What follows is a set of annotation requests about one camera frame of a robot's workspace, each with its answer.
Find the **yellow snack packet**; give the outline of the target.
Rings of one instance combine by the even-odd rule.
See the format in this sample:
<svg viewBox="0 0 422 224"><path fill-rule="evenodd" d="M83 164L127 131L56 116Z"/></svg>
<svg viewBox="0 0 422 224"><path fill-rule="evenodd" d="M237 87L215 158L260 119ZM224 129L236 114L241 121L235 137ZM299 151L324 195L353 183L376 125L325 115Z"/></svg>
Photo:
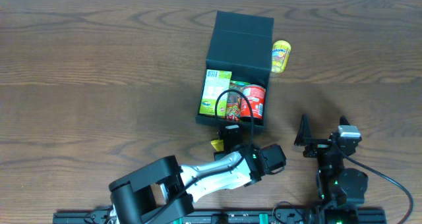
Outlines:
<svg viewBox="0 0 422 224"><path fill-rule="evenodd" d="M217 152L223 152L224 151L224 141L223 140L212 140L211 142L212 147Z"/></svg>

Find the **yellow candy jar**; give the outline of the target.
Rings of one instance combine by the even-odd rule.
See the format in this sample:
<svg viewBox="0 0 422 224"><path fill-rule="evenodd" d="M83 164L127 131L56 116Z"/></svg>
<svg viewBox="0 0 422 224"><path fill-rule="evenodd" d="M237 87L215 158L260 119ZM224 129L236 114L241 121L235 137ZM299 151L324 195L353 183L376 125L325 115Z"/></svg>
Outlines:
<svg viewBox="0 0 422 224"><path fill-rule="evenodd" d="M278 40L272 46L272 72L284 72L289 54L291 52L291 45L285 40Z"/></svg>

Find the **Haribo gummy candy bag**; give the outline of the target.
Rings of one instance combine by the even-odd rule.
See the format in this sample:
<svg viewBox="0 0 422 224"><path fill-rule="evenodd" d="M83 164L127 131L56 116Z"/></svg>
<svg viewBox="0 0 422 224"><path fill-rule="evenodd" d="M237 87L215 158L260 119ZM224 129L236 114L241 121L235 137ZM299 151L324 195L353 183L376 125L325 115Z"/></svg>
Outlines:
<svg viewBox="0 0 422 224"><path fill-rule="evenodd" d="M229 89L242 92L244 86L249 85L248 82L230 81ZM232 122L240 122L240 105L242 97L235 92L227 93L227 106L225 119Z"/></svg>

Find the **red potato chips can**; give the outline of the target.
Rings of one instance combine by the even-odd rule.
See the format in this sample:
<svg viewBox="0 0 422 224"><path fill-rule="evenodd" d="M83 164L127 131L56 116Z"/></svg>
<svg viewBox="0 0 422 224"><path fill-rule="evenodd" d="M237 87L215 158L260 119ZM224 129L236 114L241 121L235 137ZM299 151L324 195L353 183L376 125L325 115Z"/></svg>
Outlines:
<svg viewBox="0 0 422 224"><path fill-rule="evenodd" d="M251 110L244 98L241 98L240 119L250 121L253 116L255 123L261 123L265 102L266 89L256 84L249 84L242 88L243 95L247 98Z"/></svg>

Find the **black gift box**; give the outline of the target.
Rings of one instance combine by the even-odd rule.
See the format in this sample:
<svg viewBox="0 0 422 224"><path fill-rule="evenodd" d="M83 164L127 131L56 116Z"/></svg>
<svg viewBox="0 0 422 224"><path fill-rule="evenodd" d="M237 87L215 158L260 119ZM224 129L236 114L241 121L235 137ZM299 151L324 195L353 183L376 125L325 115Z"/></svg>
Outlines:
<svg viewBox="0 0 422 224"><path fill-rule="evenodd" d="M230 71L232 80L269 89L273 26L273 18L218 11L204 75Z"/></svg>

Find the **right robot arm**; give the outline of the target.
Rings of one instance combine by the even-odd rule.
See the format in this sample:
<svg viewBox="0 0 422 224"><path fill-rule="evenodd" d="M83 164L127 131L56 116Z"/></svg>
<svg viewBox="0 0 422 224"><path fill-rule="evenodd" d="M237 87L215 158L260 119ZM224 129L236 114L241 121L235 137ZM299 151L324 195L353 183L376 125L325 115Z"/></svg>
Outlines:
<svg viewBox="0 0 422 224"><path fill-rule="evenodd" d="M303 146L303 156L318 163L316 184L320 200L307 208L304 223L358 223L357 207L364 203L369 178L366 173L344 166L344 159L355 153L362 141L356 126L345 116L326 139L314 138L309 117L301 117L294 144Z"/></svg>

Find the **green yellow carton box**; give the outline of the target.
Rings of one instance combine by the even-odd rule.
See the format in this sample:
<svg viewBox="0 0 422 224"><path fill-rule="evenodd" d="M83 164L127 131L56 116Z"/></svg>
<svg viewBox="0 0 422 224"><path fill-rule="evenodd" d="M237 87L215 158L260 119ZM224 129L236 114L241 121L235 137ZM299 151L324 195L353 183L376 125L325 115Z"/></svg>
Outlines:
<svg viewBox="0 0 422 224"><path fill-rule="evenodd" d="M200 114L213 116L215 115L215 111L217 111L217 116L219 117L224 117L226 115L228 93L225 93L220 98L218 105L216 105L216 102L222 92L229 89L231 75L231 71L212 69L206 70L199 107Z"/></svg>

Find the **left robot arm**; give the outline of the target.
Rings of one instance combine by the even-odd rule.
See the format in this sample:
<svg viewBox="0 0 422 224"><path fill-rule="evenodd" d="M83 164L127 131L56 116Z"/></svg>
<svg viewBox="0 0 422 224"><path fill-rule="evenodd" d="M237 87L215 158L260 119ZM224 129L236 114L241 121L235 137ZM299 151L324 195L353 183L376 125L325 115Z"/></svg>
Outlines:
<svg viewBox="0 0 422 224"><path fill-rule="evenodd" d="M279 145L246 144L237 125L221 128L219 140L223 148L210 163L180 165L170 155L110 183L109 223L170 223L192 213L201 197L252 185L286 165Z"/></svg>

